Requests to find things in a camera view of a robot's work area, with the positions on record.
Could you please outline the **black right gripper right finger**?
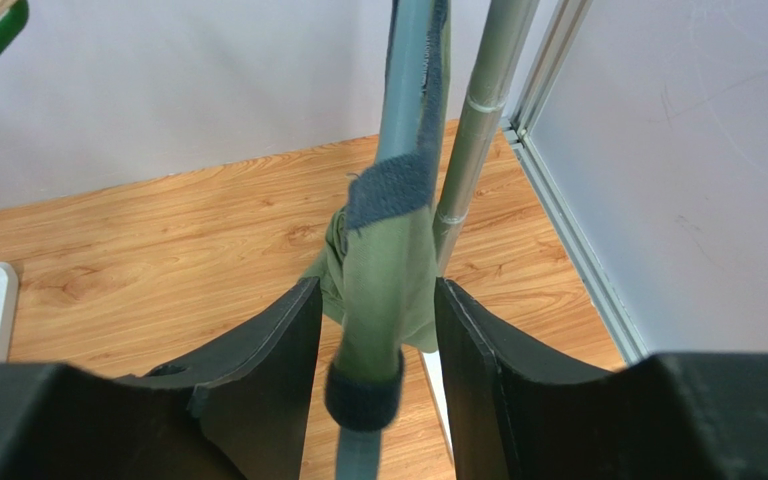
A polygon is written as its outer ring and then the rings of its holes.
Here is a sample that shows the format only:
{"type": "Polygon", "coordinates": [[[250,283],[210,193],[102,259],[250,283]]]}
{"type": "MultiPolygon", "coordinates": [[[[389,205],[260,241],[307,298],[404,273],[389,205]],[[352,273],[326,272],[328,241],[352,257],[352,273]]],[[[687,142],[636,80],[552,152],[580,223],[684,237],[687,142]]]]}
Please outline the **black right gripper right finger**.
{"type": "Polygon", "coordinates": [[[661,353],[619,372],[435,288],[460,479],[768,479],[768,354],[661,353]]]}

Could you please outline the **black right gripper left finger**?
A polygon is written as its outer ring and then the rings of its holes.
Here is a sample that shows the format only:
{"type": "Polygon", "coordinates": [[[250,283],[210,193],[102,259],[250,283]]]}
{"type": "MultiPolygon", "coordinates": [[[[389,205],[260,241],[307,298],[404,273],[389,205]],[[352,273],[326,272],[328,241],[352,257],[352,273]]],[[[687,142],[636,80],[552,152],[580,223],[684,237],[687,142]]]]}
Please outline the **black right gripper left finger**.
{"type": "Polygon", "coordinates": [[[0,364],[0,479],[296,479],[321,320],[304,279],[143,376],[0,364]]]}

